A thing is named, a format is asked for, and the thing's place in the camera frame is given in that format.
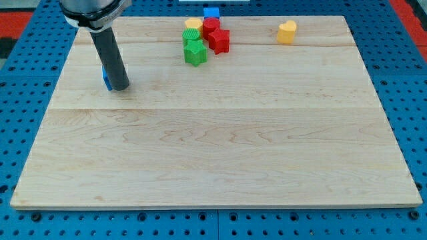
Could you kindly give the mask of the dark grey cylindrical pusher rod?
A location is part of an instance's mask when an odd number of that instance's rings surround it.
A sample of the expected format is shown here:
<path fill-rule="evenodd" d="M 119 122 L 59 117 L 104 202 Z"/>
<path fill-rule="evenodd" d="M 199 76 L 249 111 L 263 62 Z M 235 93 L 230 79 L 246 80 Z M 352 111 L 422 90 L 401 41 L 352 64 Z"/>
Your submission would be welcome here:
<path fill-rule="evenodd" d="M 121 58 L 117 41 L 111 27 L 98 33 L 90 33 L 102 66 L 104 66 L 112 90 L 122 91 L 129 87 L 129 78 Z"/>

